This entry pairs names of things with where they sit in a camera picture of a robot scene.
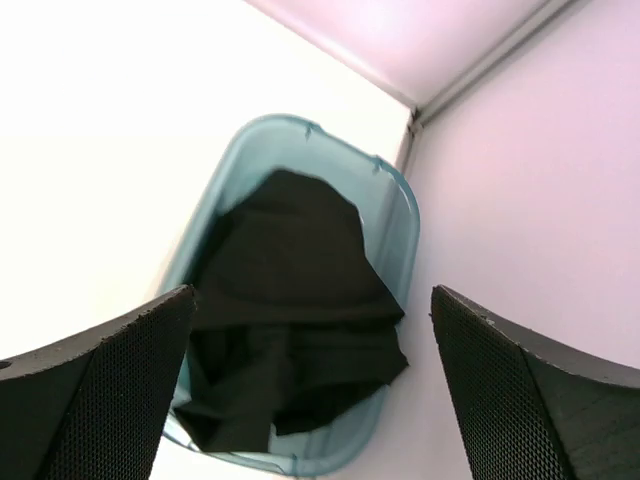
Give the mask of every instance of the white surface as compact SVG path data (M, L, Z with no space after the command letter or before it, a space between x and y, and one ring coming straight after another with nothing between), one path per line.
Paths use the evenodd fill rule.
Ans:
M640 2L586 3L429 127L396 384L340 480L470 480L427 313L444 283L587 352L640 367Z
M424 105L543 0L248 0Z
M393 160L408 119L235 1L2 2L0 69L0 358L151 298L245 122L298 114ZM158 462L154 480L268 476L166 441Z

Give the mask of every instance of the laundry basket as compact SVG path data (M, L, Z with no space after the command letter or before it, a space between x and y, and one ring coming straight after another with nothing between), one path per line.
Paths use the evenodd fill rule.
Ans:
M229 145L193 214L161 286L161 293L190 283L201 248L217 216L251 193L274 169L286 168L331 184L357 206L366 256L402 307L406 307L418 244L418 206L404 177L379 157L368 156L301 118L271 115L245 126ZM310 433L272 436L269 454L207 454L236 464L295 477L333 472L351 461L374 432L385 389ZM183 361L173 399L190 399ZM170 412L164 435L198 448Z

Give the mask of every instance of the black garment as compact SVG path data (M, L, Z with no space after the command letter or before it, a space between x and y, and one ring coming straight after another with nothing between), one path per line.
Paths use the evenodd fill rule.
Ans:
M192 401L176 416L203 451L266 452L271 424L324 426L407 366L358 211L319 179L272 173L216 221L194 280Z

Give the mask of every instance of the black fabric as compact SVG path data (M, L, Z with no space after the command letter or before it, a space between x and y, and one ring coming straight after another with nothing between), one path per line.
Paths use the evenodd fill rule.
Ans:
M203 451L266 452L272 424L324 426L407 366L358 211L319 179L273 172L217 219L201 266L176 416Z

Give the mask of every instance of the metal trim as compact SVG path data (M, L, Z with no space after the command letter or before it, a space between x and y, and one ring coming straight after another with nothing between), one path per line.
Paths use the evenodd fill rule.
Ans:
M414 134L420 132L427 123L463 97L489 73L512 58L516 52L538 37L541 32L547 31L547 27L567 12L570 7L583 1L545 0L544 3L535 8L526 18L504 35L490 51L460 74L449 86L428 103L419 107L419 113L410 125L410 130Z

